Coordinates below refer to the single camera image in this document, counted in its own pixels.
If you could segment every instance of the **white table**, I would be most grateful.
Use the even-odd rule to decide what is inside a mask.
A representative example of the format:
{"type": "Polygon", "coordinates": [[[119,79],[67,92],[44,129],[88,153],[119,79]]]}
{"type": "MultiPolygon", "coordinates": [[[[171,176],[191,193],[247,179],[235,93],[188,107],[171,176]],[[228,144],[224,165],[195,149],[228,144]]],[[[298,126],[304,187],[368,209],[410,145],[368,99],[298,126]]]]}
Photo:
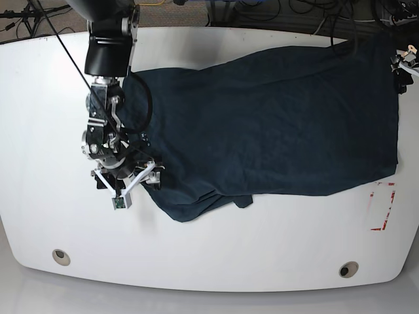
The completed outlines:
{"type": "MultiPolygon", "coordinates": [[[[83,67],[88,35],[63,38],[83,67]]],[[[277,31],[140,29],[133,71],[199,69],[266,48],[328,43],[277,31]]],[[[56,39],[0,46],[0,60],[0,215],[22,265],[96,281],[209,291],[366,285],[401,271],[419,225],[417,86],[401,97],[400,164],[381,187],[365,184],[326,198],[256,196],[246,209],[229,205],[182,224],[140,186],[133,206],[118,211],[107,191],[96,190],[95,163],[80,150],[87,89],[56,39]],[[382,227],[393,189],[388,225],[372,231],[382,227]],[[54,249],[69,254],[68,267],[55,263],[54,249]],[[341,278],[338,271],[349,261],[359,271],[341,278]]]]}

